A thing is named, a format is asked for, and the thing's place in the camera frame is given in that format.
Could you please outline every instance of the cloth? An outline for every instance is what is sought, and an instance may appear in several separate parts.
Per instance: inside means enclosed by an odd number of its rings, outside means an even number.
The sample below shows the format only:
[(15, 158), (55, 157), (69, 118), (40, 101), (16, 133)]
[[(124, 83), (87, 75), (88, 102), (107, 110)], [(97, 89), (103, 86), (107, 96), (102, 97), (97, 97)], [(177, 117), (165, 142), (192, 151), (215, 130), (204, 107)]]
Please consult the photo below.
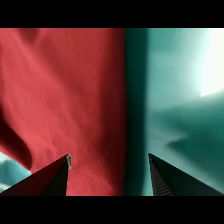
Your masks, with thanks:
[(67, 195), (122, 194), (124, 29), (2, 28), (0, 78), (3, 153), (32, 173), (71, 154)]

